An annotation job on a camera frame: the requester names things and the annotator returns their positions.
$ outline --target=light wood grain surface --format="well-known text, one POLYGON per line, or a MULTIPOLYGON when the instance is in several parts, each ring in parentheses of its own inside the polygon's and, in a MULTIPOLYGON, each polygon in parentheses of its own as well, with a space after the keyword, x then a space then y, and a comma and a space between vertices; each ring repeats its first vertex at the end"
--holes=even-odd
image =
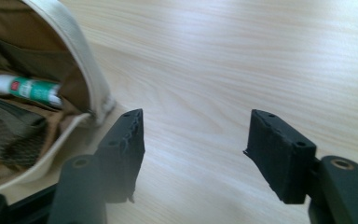
POLYGON ((122 113, 145 113, 135 204, 108 204, 109 223, 310 223, 285 205, 242 151, 251 109, 280 116, 317 157, 358 162, 358 1, 62 0, 107 76, 117 108, 77 130, 41 180, 93 152, 122 113))

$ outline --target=bottle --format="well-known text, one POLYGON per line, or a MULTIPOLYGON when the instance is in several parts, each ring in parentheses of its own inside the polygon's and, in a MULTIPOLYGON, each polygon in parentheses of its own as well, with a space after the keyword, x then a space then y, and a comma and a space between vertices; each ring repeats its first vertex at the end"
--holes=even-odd
POLYGON ((27 77, 0 75, 0 93, 12 94, 21 98, 37 101, 44 105, 62 108, 58 97, 59 84, 34 80, 27 77))

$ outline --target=open pouch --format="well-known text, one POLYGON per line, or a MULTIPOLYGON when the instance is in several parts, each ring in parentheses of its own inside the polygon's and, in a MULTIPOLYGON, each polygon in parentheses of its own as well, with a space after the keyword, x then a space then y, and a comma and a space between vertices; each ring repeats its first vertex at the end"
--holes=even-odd
POLYGON ((115 104, 76 21, 55 0, 0 0, 0 75, 56 83, 62 101, 55 108, 0 94, 0 190, 43 176, 71 132, 102 124, 115 104))

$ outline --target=beige bag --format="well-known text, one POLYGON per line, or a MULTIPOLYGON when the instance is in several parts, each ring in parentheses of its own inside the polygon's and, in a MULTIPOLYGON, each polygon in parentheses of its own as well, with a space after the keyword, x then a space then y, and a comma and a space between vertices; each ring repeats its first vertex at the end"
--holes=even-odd
POLYGON ((55 0, 0 0, 0 74, 57 82, 62 109, 0 95, 44 116, 48 134, 36 164, 15 170, 0 162, 0 190, 40 178, 80 123, 100 125, 115 101, 85 37, 69 11, 55 0))

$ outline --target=bottle label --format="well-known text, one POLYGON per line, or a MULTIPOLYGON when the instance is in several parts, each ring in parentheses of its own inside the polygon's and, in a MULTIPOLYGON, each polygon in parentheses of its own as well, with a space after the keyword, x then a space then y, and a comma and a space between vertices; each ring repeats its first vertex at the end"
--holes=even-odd
POLYGON ((50 104, 49 96, 58 88, 57 84, 16 77, 10 85, 10 93, 43 104, 50 104))

